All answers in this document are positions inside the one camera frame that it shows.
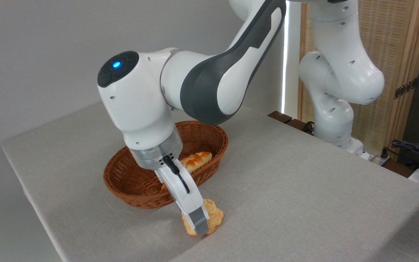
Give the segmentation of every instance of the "wooden panel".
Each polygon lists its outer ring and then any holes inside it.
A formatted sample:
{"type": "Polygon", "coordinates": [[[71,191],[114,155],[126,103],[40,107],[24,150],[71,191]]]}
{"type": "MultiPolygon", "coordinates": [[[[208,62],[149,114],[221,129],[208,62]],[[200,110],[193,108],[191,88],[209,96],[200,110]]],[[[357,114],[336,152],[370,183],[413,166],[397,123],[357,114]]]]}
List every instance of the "wooden panel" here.
{"type": "MultiPolygon", "coordinates": [[[[309,5],[303,7],[301,49],[315,50],[309,5]]],[[[419,1],[359,0],[360,36],[365,50],[383,72],[386,81],[381,97],[373,104],[352,104],[352,136],[365,147],[381,150],[391,139],[403,136],[413,92],[394,99],[400,86],[417,77],[419,71],[419,1]]],[[[299,87],[301,121],[313,121],[313,104],[306,87],[299,87]]]]}

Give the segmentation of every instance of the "bread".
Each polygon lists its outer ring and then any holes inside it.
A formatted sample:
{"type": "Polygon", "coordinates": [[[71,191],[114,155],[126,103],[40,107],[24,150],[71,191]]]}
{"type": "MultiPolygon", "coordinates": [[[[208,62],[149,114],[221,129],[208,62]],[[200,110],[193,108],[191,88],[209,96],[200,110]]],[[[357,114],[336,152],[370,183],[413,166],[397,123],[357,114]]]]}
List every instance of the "bread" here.
{"type": "MultiPolygon", "coordinates": [[[[209,231],[206,234],[212,234],[216,231],[216,228],[220,226],[223,222],[224,212],[221,209],[216,207],[216,204],[211,199],[203,199],[203,204],[205,205],[206,211],[208,212],[209,219],[208,219],[208,227],[209,231]]],[[[196,237],[195,230],[192,229],[190,224],[185,219],[185,216],[182,214],[182,222],[185,226],[185,230],[187,234],[196,237]]]]}
{"type": "MultiPolygon", "coordinates": [[[[191,173],[195,170],[197,170],[200,166],[203,166],[204,164],[208,163],[208,161],[213,157],[213,154],[210,152],[199,152],[196,154],[193,154],[187,158],[184,158],[181,161],[182,165],[185,167],[185,169],[191,173]]],[[[163,183],[161,185],[161,191],[166,190],[166,185],[163,183]]]]}

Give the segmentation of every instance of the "wicker basket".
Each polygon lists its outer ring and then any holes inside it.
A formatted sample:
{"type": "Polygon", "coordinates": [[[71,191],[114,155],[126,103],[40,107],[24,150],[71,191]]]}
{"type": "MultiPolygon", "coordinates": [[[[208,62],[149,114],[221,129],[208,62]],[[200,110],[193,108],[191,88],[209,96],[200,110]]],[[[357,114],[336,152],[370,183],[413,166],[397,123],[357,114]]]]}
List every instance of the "wicker basket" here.
{"type": "MultiPolygon", "coordinates": [[[[207,126],[198,121],[183,121],[176,126],[183,142],[179,159],[201,151],[213,154],[208,163],[191,174],[199,186],[218,169],[227,149],[227,134],[219,126],[207,126]]],[[[174,202],[168,190],[161,191],[161,183],[155,172],[139,167],[127,147],[120,149],[108,162],[103,179],[116,197],[133,207],[155,209],[174,202]]]]}

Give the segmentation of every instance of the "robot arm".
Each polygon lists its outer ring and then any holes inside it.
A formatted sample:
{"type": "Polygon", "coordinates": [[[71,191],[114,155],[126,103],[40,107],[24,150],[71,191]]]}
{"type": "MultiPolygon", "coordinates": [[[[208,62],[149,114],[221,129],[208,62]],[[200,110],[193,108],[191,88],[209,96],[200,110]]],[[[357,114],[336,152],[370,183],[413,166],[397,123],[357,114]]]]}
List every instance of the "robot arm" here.
{"type": "Polygon", "coordinates": [[[199,236],[208,232],[209,217],[178,160],[183,145],[167,104],[206,124],[233,116],[286,13],[285,0],[231,0],[231,5],[246,21],[225,52],[128,51],[109,59],[97,79],[106,110],[134,159],[166,184],[199,236]]]}
{"type": "Polygon", "coordinates": [[[371,62],[359,33],[358,0],[312,3],[311,18],[319,51],[305,55],[299,76],[315,113],[314,136],[367,159],[363,144],[351,137],[350,103],[369,104],[384,88],[384,76],[371,62]]]}

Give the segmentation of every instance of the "black cap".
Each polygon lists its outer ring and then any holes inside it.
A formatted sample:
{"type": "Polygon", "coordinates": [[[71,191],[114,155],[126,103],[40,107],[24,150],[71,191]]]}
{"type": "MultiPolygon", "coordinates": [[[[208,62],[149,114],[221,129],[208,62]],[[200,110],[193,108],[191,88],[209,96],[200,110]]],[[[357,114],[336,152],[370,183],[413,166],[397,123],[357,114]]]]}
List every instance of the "black cap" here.
{"type": "Polygon", "coordinates": [[[98,85],[108,85],[122,79],[130,73],[138,63],[139,55],[134,51],[126,51],[110,58],[98,72],[98,85]]]}

